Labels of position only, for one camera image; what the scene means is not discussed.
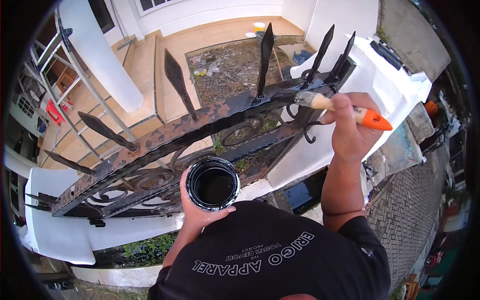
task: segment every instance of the hand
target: hand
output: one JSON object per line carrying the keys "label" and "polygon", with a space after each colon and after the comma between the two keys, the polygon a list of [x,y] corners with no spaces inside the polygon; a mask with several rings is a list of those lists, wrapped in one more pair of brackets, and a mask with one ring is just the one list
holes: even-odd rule
{"label": "hand", "polygon": [[180,179],[180,193],[181,204],[185,211],[184,226],[191,226],[193,228],[203,228],[217,220],[225,218],[229,213],[234,212],[236,208],[234,206],[227,207],[225,209],[211,212],[199,208],[193,203],[187,194],[185,181],[187,179],[187,173],[191,167],[188,167],[182,174]]}
{"label": "hand", "polygon": [[344,162],[360,163],[382,136],[383,131],[357,124],[352,105],[369,108],[377,113],[380,113],[380,110],[368,93],[335,94],[332,102],[335,111],[326,112],[320,122],[331,124],[336,121],[332,134],[335,155]]}

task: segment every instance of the yellow bucket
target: yellow bucket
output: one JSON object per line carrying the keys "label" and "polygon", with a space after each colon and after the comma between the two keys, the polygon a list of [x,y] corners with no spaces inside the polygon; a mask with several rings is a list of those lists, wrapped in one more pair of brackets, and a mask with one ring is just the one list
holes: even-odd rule
{"label": "yellow bucket", "polygon": [[265,31],[265,23],[255,22],[253,23],[253,32]]}

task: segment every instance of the paving brick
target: paving brick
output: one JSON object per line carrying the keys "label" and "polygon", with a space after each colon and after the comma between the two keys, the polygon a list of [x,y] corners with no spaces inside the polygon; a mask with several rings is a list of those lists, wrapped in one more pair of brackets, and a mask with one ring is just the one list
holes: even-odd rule
{"label": "paving brick", "polygon": [[[444,174],[446,151],[436,151],[436,174]],[[369,204],[371,228],[388,253],[391,290],[408,275],[433,226],[441,201],[443,175],[436,176],[432,162],[405,169],[388,183]]]}

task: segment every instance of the white column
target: white column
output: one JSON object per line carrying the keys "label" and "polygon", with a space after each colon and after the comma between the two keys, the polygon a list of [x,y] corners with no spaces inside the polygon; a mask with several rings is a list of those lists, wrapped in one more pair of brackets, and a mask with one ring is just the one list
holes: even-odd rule
{"label": "white column", "polygon": [[3,152],[3,164],[11,171],[17,173],[23,178],[28,179],[30,176],[31,168],[36,168],[37,165],[28,160],[26,157],[16,153],[12,148],[5,145],[5,151]]}
{"label": "white column", "polygon": [[88,0],[60,3],[63,28],[72,28],[69,40],[103,87],[126,112],[134,112],[144,100],[108,45]]}

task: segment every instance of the rusty metal rail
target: rusty metal rail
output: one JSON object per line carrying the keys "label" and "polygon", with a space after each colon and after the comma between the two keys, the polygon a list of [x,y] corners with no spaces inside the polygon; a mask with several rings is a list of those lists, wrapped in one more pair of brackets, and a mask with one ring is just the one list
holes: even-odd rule
{"label": "rusty metal rail", "polygon": [[[283,156],[288,151],[284,149],[283,145],[285,143],[288,144],[287,148],[290,149],[302,135],[305,135],[309,142],[314,142],[315,138],[308,138],[306,132],[308,128],[317,124],[312,121],[315,121],[320,113],[310,108],[299,107],[297,115],[293,115],[288,107],[289,103],[273,100],[272,96],[285,89],[314,90],[331,96],[344,82],[349,70],[354,68],[347,58],[355,34],[348,42],[345,52],[340,55],[334,67],[334,72],[318,73],[316,71],[332,39],[333,31],[334,26],[325,35],[308,76],[265,86],[265,75],[274,44],[272,26],[269,24],[261,43],[261,63],[257,90],[255,92],[244,92],[197,110],[193,109],[192,102],[187,94],[179,64],[166,51],[167,78],[180,95],[188,114],[157,128],[134,142],[128,142],[123,137],[116,135],[100,119],[82,114],[81,118],[89,128],[117,142],[123,148],[93,169],[72,164],[61,156],[52,157],[83,172],[84,175],[55,201],[48,195],[39,195],[38,198],[48,197],[43,202],[48,203],[47,207],[53,216],[88,217],[91,224],[95,226],[104,226],[105,223],[101,219],[113,216],[169,215],[181,211],[179,201],[180,175],[194,161],[205,156],[218,155],[235,162],[277,145],[280,151],[269,154],[275,158],[273,163],[266,164],[260,159],[261,162],[253,167],[254,171],[241,175],[240,179],[242,185],[245,185],[264,177],[268,170],[281,158],[277,157],[278,154]],[[288,114],[294,118],[291,122],[285,122],[279,115],[279,109],[285,106]],[[267,116],[277,120],[279,125],[267,132],[261,132],[264,117]],[[248,130],[249,132],[240,138],[232,138],[235,137],[234,133],[239,130]],[[218,132],[222,134],[220,141],[225,148],[224,152],[216,153],[211,149],[204,149],[204,151],[179,159],[181,153],[189,145]],[[168,169],[162,167],[141,169],[173,152],[175,152],[175,155],[169,163]],[[112,186],[119,180],[127,181],[128,184],[119,183]],[[120,191],[122,194],[110,199],[106,195],[110,191]],[[169,202],[144,204],[144,202],[156,197],[169,200]],[[140,204],[142,205],[141,209],[133,208]]]}

